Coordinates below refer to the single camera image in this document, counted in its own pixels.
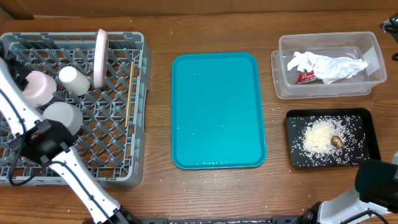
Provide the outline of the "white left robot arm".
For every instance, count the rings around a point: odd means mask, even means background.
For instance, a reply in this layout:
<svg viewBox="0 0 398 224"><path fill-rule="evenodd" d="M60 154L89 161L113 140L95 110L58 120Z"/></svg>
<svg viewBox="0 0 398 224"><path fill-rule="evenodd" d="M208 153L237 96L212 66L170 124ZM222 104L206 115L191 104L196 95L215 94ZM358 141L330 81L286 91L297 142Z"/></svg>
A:
<svg viewBox="0 0 398 224"><path fill-rule="evenodd" d="M103 188L142 180L150 51L140 35L1 37L1 181L68 184L95 223L137 223Z"/></svg>

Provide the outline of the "white napkin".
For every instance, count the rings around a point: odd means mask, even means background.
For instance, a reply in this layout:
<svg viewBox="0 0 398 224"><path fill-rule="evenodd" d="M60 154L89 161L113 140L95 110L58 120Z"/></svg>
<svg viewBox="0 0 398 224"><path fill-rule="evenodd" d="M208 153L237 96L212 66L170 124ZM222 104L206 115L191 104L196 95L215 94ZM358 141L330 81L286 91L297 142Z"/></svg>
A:
<svg viewBox="0 0 398 224"><path fill-rule="evenodd" d="M328 57L312 54L308 56L313 65L314 75L324 84L331 84L343 78L351 78L363 71L368 63L362 59L349 57Z"/></svg>

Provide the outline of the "large pink-white plate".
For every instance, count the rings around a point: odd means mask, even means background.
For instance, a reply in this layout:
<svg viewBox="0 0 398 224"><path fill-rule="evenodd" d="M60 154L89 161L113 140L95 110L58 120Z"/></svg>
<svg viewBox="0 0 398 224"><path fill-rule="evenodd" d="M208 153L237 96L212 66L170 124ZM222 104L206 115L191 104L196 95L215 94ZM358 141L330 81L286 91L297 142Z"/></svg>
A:
<svg viewBox="0 0 398 224"><path fill-rule="evenodd" d="M105 30L100 29L96 36L93 84L95 88L101 88L104 85L104 78L107 72L109 39Z"/></svg>

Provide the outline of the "white tissue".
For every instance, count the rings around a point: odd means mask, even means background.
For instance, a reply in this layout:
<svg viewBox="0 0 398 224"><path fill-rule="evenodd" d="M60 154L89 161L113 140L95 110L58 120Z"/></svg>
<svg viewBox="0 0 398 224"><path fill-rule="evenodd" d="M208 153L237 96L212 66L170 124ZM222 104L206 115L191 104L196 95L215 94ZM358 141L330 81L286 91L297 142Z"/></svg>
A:
<svg viewBox="0 0 398 224"><path fill-rule="evenodd" d="M299 72L311 72L313 70L313 63L311 58L313 54L311 52L294 52L293 58L287 64L287 70L291 71L296 68Z"/></svg>

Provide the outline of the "grey round bowl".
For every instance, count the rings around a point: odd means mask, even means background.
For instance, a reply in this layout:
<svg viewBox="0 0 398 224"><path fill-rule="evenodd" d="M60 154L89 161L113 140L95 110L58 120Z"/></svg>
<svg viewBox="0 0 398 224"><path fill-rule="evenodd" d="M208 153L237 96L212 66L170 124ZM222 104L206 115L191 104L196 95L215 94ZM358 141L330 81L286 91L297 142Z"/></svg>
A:
<svg viewBox="0 0 398 224"><path fill-rule="evenodd" d="M49 105L43 112L43 117L54 121L61 122L72 135L80 130L83 123L83 113L74 105L55 102Z"/></svg>

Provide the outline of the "red snack wrapper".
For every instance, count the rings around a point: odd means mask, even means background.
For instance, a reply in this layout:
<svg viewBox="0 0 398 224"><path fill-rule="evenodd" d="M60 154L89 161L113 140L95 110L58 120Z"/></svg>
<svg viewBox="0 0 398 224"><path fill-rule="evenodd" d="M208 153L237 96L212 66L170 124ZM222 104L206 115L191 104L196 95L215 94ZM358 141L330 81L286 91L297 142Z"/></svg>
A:
<svg viewBox="0 0 398 224"><path fill-rule="evenodd" d="M301 85L304 83L317 81L318 78L315 76L314 71L311 72L303 72L298 76L297 85Z"/></svg>

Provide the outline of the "cream plastic cup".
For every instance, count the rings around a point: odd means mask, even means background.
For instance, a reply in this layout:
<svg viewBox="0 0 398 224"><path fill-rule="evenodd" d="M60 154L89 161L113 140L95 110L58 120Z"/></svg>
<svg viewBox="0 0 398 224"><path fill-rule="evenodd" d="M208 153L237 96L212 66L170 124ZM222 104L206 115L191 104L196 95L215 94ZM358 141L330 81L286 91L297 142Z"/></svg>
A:
<svg viewBox="0 0 398 224"><path fill-rule="evenodd" d="M90 88L90 82L87 77L74 67L63 67L58 77L64 87L77 96L84 95Z"/></svg>

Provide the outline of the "small plate with crumbs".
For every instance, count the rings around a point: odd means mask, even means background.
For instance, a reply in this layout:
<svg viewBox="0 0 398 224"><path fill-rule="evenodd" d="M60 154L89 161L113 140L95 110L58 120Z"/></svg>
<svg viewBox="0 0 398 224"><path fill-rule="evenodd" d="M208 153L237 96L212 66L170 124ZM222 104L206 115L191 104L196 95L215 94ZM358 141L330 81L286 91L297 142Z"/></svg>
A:
<svg viewBox="0 0 398 224"><path fill-rule="evenodd" d="M28 84L22 94L34 107L43 106L52 100L57 84L51 76L32 71L25 79Z"/></svg>

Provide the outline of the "wooden chopstick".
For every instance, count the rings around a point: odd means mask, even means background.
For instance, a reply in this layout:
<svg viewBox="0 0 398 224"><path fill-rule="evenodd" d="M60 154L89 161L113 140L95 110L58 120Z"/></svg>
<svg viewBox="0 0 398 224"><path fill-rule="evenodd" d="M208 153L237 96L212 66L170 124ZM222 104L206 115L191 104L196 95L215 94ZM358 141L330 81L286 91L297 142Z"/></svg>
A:
<svg viewBox="0 0 398 224"><path fill-rule="evenodd" d="M126 114L125 114L125 124L124 127L127 128L130 116L130 105L131 105L131 90L132 90L132 81L134 78L134 61L131 61L130 66L130 74L129 74L129 86L127 90L127 103L126 103Z"/></svg>

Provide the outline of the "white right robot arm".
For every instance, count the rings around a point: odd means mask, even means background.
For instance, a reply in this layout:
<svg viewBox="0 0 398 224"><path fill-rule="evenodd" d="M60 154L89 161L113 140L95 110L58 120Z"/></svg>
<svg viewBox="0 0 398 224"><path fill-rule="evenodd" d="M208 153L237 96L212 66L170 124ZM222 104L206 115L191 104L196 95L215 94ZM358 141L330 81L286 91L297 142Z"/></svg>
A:
<svg viewBox="0 0 398 224"><path fill-rule="evenodd" d="M359 223L397 213L397 154L391 163L370 159L356 174L355 186L333 200L317 202L301 216L297 223Z"/></svg>

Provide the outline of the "brown food scrap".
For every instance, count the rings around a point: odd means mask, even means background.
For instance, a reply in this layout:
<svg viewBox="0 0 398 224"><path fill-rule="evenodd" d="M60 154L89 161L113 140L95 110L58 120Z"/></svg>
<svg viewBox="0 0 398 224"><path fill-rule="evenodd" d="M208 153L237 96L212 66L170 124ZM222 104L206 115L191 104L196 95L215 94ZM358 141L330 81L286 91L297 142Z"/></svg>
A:
<svg viewBox="0 0 398 224"><path fill-rule="evenodd" d="M332 136L331 137L331 144L336 147L337 149L342 149L345 147L344 142L341 140L339 136Z"/></svg>

